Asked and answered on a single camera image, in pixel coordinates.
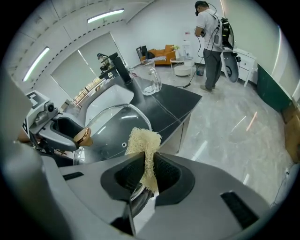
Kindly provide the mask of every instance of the beige sponge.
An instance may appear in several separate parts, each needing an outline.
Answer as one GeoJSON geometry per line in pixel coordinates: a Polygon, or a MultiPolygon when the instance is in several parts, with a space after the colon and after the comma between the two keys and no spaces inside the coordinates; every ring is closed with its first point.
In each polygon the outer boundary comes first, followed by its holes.
{"type": "Polygon", "coordinates": [[[125,155],[145,152],[145,172],[140,180],[148,190],[156,192],[158,184],[153,171],[153,155],[160,147],[161,136],[146,129],[133,128],[125,155]]]}

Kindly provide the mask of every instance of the black backpack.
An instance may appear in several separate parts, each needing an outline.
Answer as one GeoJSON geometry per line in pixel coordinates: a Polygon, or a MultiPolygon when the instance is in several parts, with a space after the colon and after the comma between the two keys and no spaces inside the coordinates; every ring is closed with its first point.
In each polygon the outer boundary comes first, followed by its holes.
{"type": "Polygon", "coordinates": [[[155,58],[155,55],[152,52],[146,52],[146,59],[155,58]]]}

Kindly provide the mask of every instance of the glass pitcher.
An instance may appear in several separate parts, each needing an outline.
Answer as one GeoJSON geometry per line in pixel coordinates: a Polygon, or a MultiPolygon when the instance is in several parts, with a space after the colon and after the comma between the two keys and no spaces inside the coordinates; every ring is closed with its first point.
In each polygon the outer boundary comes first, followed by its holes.
{"type": "Polygon", "coordinates": [[[142,61],[139,65],[129,69],[131,76],[139,85],[143,95],[151,95],[161,90],[160,76],[153,60],[142,61]]]}

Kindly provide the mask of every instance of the white dresser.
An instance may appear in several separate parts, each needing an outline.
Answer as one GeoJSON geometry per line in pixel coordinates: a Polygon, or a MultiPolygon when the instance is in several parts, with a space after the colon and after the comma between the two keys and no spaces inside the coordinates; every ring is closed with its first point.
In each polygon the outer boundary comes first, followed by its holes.
{"type": "Polygon", "coordinates": [[[248,81],[257,84],[257,78],[253,77],[253,73],[257,71],[257,67],[255,67],[256,57],[239,48],[235,48],[233,51],[240,57],[240,63],[238,63],[240,64],[239,78],[245,81],[244,87],[247,85],[248,81]]]}

